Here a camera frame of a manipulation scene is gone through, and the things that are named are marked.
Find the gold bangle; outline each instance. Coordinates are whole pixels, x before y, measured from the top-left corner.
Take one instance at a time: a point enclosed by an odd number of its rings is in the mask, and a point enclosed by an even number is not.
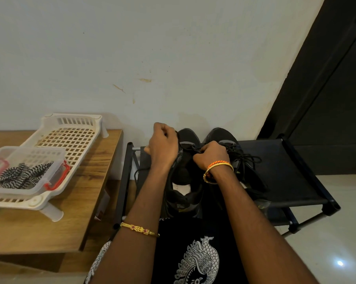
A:
[[[151,235],[151,236],[155,236],[155,237],[159,237],[159,234],[155,234],[154,232],[150,231],[149,229],[144,229],[143,227],[141,226],[136,226],[136,225],[132,225],[132,224],[127,224],[127,223],[120,223],[120,226],[124,226],[124,227],[127,227],[131,230],[135,230],[137,232],[140,232],[140,233],[143,233],[145,235]]]
[[[203,180],[204,180],[206,183],[217,184],[216,182],[208,181],[208,180],[207,180],[207,174],[208,174],[208,172],[209,172],[209,170],[210,170],[211,168],[214,168],[215,166],[222,165],[222,164],[231,167],[231,168],[232,168],[232,171],[234,171],[233,166],[232,166],[229,162],[219,162],[219,163],[210,165],[210,166],[207,168],[206,172],[203,174]]]

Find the shoe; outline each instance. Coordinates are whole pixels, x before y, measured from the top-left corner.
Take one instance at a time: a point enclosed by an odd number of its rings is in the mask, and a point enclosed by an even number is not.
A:
[[[189,212],[192,217],[200,214],[200,201],[203,195],[204,171],[192,158],[200,151],[200,141],[197,135],[188,128],[180,130],[177,135],[179,153],[167,176],[161,215],[177,217],[184,213],[188,216],[186,213]],[[183,195],[173,189],[173,184],[190,185],[191,191]]]
[[[239,181],[249,185],[252,190],[267,191],[267,185],[256,172],[255,164],[261,163],[262,159],[244,153],[237,139],[226,129],[214,128],[207,135],[204,143],[216,141],[223,145],[229,155],[229,160]]]

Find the wooden table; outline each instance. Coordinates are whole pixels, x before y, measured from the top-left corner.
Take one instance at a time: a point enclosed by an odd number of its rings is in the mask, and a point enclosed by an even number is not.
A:
[[[20,145],[32,133],[0,131],[0,147]],[[96,139],[66,189],[50,200],[64,212],[60,221],[52,222],[37,211],[0,209],[0,261],[10,257],[6,254],[83,250],[122,130],[108,130],[108,133],[108,138],[99,136]],[[20,255],[13,256],[14,260],[19,258]]]

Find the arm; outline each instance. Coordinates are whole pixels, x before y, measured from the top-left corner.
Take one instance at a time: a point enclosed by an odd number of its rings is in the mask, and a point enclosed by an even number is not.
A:
[[[155,123],[153,136],[145,152],[151,155],[152,166],[124,222],[157,233],[167,174],[178,153],[174,129]],[[155,247],[156,237],[120,228],[91,284],[150,283]]]
[[[229,162],[224,147],[211,142],[196,154],[194,161],[202,169],[217,160]],[[248,196],[230,167],[211,169],[223,194],[237,248],[252,284],[318,283],[303,261],[269,223]]]

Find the glossy floor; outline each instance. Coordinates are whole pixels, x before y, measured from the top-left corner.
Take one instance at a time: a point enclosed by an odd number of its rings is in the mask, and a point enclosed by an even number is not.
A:
[[[322,284],[356,284],[356,175],[318,176],[341,206],[331,217],[305,227],[286,240]],[[298,221],[321,211],[321,206],[292,209]],[[277,228],[281,233],[286,226]],[[81,284],[84,275],[1,277],[0,284]]]

